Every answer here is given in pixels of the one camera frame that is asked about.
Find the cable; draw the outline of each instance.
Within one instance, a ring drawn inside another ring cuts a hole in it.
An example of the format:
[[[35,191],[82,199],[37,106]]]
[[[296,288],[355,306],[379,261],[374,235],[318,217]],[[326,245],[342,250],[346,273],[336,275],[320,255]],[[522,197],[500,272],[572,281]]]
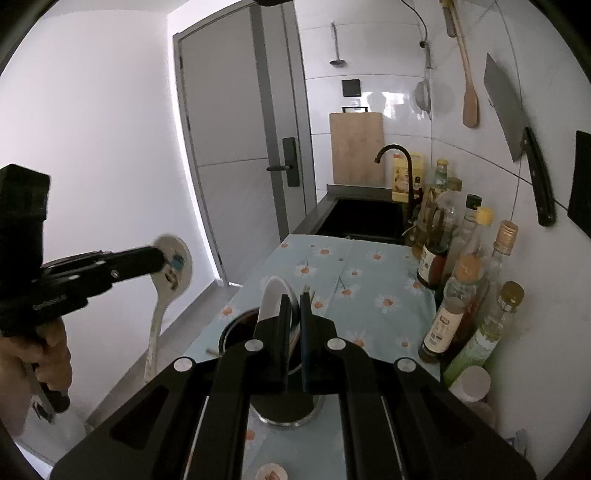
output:
[[[423,20],[423,18],[418,14],[418,12],[414,9],[414,7],[412,7],[411,5],[409,5],[408,3],[405,2],[405,0],[400,0],[404,5],[406,5],[407,7],[409,7],[410,10],[412,10],[416,16],[418,17],[418,19],[421,21],[421,23],[423,23],[423,27],[425,28],[425,39],[422,40],[421,42],[425,42],[427,43],[427,38],[428,38],[428,32],[427,32],[427,25],[425,24],[425,21]]]

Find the white tile wall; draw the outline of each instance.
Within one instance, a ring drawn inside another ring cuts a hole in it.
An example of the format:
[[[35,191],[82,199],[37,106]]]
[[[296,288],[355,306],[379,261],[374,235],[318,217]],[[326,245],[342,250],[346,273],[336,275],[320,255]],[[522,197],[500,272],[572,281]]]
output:
[[[329,114],[358,102],[384,114],[386,142],[396,142],[430,161],[431,119],[414,100],[425,74],[418,19],[391,0],[295,0],[306,75],[317,201],[333,183]],[[337,24],[340,56],[335,68],[330,22]],[[344,98],[341,80],[359,79],[362,96]],[[391,184],[391,155],[386,156]]]
[[[528,0],[456,0],[480,100],[479,128],[465,128],[465,83],[456,40],[447,37],[436,2],[415,4],[429,26],[436,67],[433,158],[448,158],[450,169],[464,180],[463,191],[473,190],[485,205],[492,204],[494,230],[500,219],[510,217],[515,199],[513,221],[519,234],[505,262],[504,280],[519,282],[526,295],[512,335],[490,361],[492,397],[501,434],[527,429],[528,458],[543,478],[577,435],[591,405],[591,239],[558,205],[557,224],[539,226],[531,185],[520,181],[516,192],[515,175],[521,167],[521,177],[531,181],[529,168],[526,158],[521,165],[511,161],[488,102],[483,87],[486,53],[507,71],[516,90],[519,71],[524,108],[548,164],[554,195],[565,206],[575,132],[591,132],[591,85],[559,33]]]
[[[511,218],[517,176],[470,152],[433,140],[433,159],[438,158],[449,160],[449,174],[462,179],[463,198],[468,193],[479,195],[482,197],[482,205],[495,211],[495,219],[486,242],[492,245],[501,220]]]
[[[326,195],[326,190],[316,190],[316,203],[321,201]]]
[[[499,1],[515,47],[524,106],[548,165],[554,197],[568,206],[575,132],[591,132],[591,85],[560,34],[526,2]],[[530,180],[527,165],[523,178]]]
[[[490,53],[517,85],[515,60],[499,11],[491,8],[486,12],[466,39],[472,80],[479,100],[480,124],[474,129],[462,124],[466,85],[464,71],[456,40],[446,35],[441,39],[454,48],[446,59],[435,59],[439,67],[433,72],[433,137],[485,157],[518,174],[519,164],[514,164],[511,159],[501,124],[489,103],[483,82],[486,54]]]
[[[402,2],[392,0],[295,0],[298,28],[350,23],[393,23],[417,25],[417,17]]]
[[[306,78],[341,75],[389,74],[422,76],[425,55],[419,46],[416,25],[348,24],[337,25],[341,59],[345,67],[330,64],[335,48],[330,26],[300,32]]]
[[[341,81],[359,79],[361,94],[343,97]],[[415,99],[414,89],[423,77],[398,75],[357,75],[310,79],[306,81],[312,134],[330,133],[329,113],[340,112],[341,107],[367,106],[370,112],[384,114],[384,134],[431,137],[431,120]]]
[[[332,148],[330,146],[330,134],[312,135],[312,154],[314,155],[314,175],[316,176],[316,188],[319,190],[326,190],[327,183],[334,183],[332,173]]]
[[[525,290],[512,335],[491,358],[499,431],[526,428],[542,478],[581,428],[591,405],[591,241],[557,207],[552,228],[537,224],[532,188],[520,182],[519,234],[504,264]]]

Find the knife handle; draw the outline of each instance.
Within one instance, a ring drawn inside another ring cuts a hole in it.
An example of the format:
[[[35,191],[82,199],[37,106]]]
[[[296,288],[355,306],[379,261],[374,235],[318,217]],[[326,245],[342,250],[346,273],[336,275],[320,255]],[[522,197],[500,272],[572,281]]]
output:
[[[530,166],[531,185],[534,189],[535,207],[538,210],[538,223],[541,226],[554,225],[556,223],[556,207],[550,175],[540,146],[530,127],[525,127],[523,130],[521,146],[525,150],[527,163]]]

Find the bottle cap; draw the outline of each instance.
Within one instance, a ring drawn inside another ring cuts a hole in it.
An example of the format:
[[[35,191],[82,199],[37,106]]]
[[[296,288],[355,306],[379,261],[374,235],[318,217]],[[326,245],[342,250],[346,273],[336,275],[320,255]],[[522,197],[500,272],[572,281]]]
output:
[[[514,281],[508,281],[505,283],[501,290],[501,299],[513,308],[516,308],[521,304],[524,295],[525,292],[523,291],[523,288],[521,288],[521,285]]]
[[[462,191],[462,181],[455,177],[449,177],[447,179],[447,189],[453,190],[454,192],[461,192]]]
[[[488,207],[478,207],[476,210],[476,223],[485,226],[491,226],[495,211]]]
[[[511,255],[518,230],[519,227],[516,224],[509,220],[503,220],[499,227],[499,232],[496,234],[495,243],[493,244],[495,250],[503,255]]]
[[[466,197],[466,208],[476,210],[480,205],[482,205],[482,199],[478,195],[469,193]]]
[[[474,283],[478,280],[480,259],[474,255],[462,255],[457,259],[453,275],[462,283]]]

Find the hanging ladle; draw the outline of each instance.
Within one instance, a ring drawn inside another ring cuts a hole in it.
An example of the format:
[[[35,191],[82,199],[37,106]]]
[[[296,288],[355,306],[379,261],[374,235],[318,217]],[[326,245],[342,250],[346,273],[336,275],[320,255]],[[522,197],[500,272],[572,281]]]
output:
[[[335,42],[335,53],[336,53],[336,60],[332,60],[330,62],[330,64],[333,67],[344,67],[345,65],[347,65],[347,62],[345,62],[344,60],[341,60],[341,58],[339,56],[339,40],[336,36],[335,22],[330,23],[330,32],[332,33],[333,41]]]

